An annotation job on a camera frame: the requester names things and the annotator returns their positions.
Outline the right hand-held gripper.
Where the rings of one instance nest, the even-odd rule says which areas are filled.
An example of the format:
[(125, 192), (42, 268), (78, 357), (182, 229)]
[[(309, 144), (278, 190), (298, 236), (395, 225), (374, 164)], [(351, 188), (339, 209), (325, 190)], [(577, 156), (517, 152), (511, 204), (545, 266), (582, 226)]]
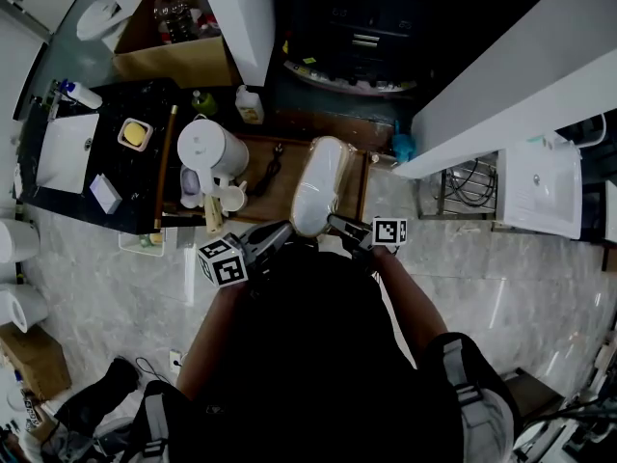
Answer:
[(408, 239), (406, 218), (375, 217), (368, 224), (330, 214), (328, 224), (336, 232), (349, 237), (347, 251), (352, 256), (363, 256), (379, 246), (397, 249)]

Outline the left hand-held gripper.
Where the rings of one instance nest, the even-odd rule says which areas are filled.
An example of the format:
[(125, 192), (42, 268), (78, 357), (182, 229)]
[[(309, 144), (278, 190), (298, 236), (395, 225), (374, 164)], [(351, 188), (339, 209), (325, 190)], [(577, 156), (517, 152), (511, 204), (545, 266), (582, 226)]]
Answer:
[(205, 278), (215, 287), (227, 287), (267, 273), (274, 255), (294, 235), (289, 221), (254, 225), (241, 235), (228, 232), (197, 249)]

